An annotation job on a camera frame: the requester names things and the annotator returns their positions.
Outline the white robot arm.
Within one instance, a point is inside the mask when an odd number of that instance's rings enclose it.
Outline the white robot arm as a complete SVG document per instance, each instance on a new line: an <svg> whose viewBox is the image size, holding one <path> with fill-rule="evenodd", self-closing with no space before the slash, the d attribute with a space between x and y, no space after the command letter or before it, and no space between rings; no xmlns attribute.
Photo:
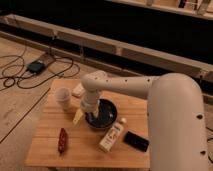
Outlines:
<svg viewBox="0 0 213 171"><path fill-rule="evenodd" d="M151 171L208 171L204 100L200 86L185 74L81 78L84 113L98 112L100 93L111 91L147 101Z"/></svg>

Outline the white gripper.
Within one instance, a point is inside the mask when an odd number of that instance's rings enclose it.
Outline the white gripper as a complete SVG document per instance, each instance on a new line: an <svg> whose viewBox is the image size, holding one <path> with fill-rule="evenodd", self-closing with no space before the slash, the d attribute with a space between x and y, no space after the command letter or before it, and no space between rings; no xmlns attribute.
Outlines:
<svg viewBox="0 0 213 171"><path fill-rule="evenodd" d="M77 125L81 121L84 113L92 113L95 118L98 117L100 95L99 91L85 91L80 102L81 109L76 111L73 118L74 125Z"/></svg>

